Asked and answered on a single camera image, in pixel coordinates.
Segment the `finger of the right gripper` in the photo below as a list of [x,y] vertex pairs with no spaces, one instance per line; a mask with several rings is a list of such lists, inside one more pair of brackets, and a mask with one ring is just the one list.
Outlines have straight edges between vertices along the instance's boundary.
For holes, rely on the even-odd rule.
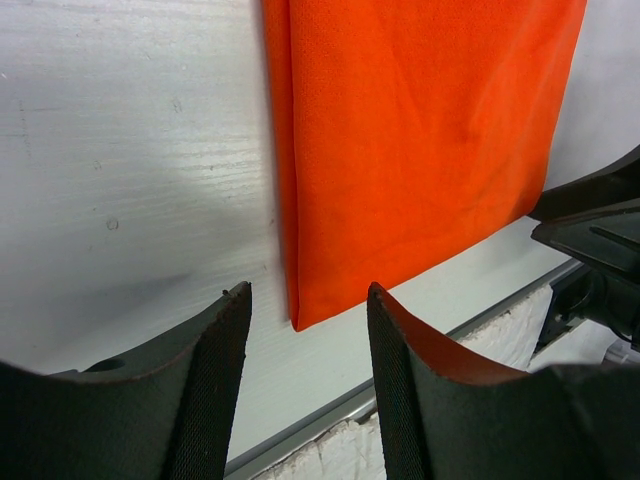
[[541,222],[533,240],[621,280],[639,279],[639,200]]
[[637,146],[592,174],[544,191],[529,217],[555,220],[638,199],[639,154]]

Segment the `orange t-shirt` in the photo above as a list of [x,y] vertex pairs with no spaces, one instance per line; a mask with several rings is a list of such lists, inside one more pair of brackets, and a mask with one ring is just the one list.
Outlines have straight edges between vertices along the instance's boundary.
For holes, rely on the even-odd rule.
[[295,330],[532,210],[584,2],[262,8]]

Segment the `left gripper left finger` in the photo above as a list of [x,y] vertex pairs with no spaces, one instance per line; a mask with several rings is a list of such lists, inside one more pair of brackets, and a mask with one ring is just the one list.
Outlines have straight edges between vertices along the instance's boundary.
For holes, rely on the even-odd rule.
[[84,371],[1,367],[5,479],[220,479],[251,322],[242,282]]

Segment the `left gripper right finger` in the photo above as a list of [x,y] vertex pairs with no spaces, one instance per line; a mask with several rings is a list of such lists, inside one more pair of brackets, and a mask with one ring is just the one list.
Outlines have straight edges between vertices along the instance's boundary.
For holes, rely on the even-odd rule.
[[378,284],[367,325],[391,479],[635,479],[639,370],[520,371],[462,346]]

